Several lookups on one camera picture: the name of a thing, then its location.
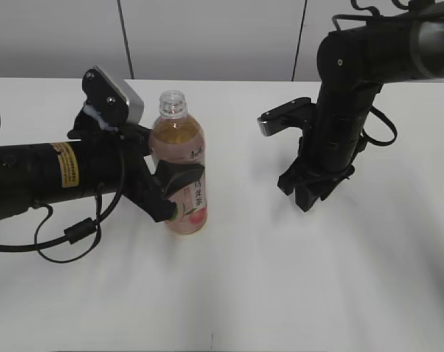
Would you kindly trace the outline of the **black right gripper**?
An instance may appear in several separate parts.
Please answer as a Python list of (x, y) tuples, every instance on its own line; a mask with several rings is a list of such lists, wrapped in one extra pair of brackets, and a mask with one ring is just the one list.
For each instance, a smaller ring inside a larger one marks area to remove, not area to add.
[(279, 176), (277, 187), (287, 196), (294, 193), (296, 205), (308, 212), (318, 199), (324, 201), (334, 189), (355, 172), (350, 164), (339, 172), (327, 172), (312, 166), (302, 156), (303, 138), (299, 138), (297, 157), (292, 165)]

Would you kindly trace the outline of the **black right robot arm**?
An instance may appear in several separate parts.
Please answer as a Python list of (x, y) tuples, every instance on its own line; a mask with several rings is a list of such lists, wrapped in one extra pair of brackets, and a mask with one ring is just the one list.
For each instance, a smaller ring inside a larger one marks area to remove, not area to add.
[(444, 78), (444, 1), (396, 1), (394, 15), (349, 6), (316, 46), (311, 98), (281, 91), (296, 83), (307, 1), (125, 1), (128, 75), (173, 90), (202, 83), (186, 100), (204, 130), (210, 186), (216, 161), (259, 151), (253, 135), (298, 129), (296, 156), (277, 185), (306, 212), (354, 174), (373, 142), (368, 116), (387, 121), (374, 105), (384, 86)]

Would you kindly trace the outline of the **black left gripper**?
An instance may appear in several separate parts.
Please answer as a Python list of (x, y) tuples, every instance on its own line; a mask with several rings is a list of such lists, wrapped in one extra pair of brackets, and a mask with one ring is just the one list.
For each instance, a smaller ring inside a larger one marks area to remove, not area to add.
[(152, 220), (169, 220), (176, 212), (170, 200), (174, 194), (200, 180), (202, 164), (174, 164), (159, 161), (151, 173), (145, 157), (151, 155), (152, 130), (141, 125), (122, 125), (118, 131), (102, 131), (96, 121), (82, 111), (75, 118), (69, 139), (84, 148), (88, 170), (80, 174), (96, 176), (95, 192), (114, 193), (109, 205), (98, 213), (103, 221), (111, 215), (121, 198), (129, 199)]

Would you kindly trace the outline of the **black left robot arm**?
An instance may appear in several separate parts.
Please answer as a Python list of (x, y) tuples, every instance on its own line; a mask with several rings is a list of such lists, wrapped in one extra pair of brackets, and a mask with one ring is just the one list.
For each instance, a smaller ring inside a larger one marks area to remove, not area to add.
[(150, 172), (151, 130), (124, 124), (103, 131), (84, 114), (76, 118), (68, 141), (0, 147), (0, 221), (52, 204), (120, 192), (154, 221), (176, 212), (170, 198), (204, 174), (200, 162), (157, 163)]

